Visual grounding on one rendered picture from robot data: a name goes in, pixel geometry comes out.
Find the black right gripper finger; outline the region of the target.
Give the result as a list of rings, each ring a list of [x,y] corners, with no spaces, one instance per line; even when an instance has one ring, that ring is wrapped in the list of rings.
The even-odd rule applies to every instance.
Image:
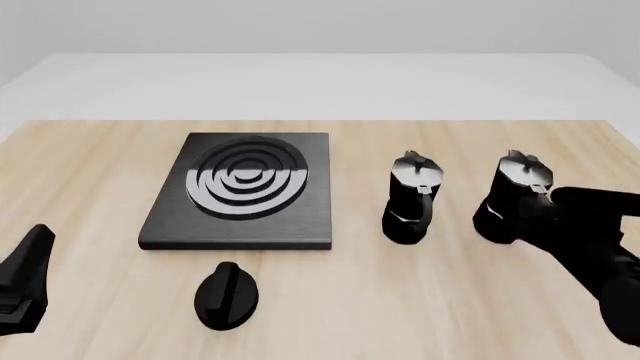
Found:
[[[518,215],[520,239],[551,254],[592,296],[623,273],[621,215],[557,206],[519,209]]]
[[[640,194],[595,188],[562,187],[551,192],[563,218],[640,218]]]

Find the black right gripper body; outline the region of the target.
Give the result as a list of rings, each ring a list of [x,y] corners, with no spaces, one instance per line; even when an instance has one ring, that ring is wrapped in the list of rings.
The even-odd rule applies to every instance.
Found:
[[[600,220],[598,301],[609,331],[625,344],[640,344],[640,258],[621,245],[621,217]]]

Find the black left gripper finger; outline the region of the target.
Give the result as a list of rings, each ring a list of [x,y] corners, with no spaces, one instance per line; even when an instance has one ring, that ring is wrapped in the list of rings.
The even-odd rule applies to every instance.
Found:
[[[0,294],[22,299],[46,297],[46,275],[55,234],[44,224],[36,224],[16,248],[0,262]]]

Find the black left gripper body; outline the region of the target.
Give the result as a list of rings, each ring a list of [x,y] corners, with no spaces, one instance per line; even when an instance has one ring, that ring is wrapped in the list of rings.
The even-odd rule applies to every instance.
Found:
[[[35,332],[47,305],[46,287],[22,291],[0,287],[0,335]]]

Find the black moka pot silver lid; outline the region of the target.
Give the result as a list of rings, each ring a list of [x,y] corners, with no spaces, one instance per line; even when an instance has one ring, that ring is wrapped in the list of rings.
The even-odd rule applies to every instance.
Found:
[[[473,226],[484,239],[508,245],[519,238],[524,218],[523,200],[545,197],[553,185],[553,172],[535,155],[515,149],[499,159],[490,191],[473,215]]]
[[[413,150],[407,150],[394,161],[389,200],[381,221],[388,239],[401,245],[415,245],[426,236],[443,175],[433,160]]]

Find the flat black stove plate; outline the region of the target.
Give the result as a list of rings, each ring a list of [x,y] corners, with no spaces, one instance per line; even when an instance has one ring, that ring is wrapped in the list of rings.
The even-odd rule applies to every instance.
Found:
[[[329,135],[188,134],[139,236],[144,250],[328,250]]]

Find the round black stove knob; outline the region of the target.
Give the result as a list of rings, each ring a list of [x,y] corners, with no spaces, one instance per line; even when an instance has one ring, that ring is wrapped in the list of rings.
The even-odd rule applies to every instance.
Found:
[[[194,309],[204,326],[227,331],[249,320],[258,301],[254,278],[237,263],[221,262],[197,288]]]

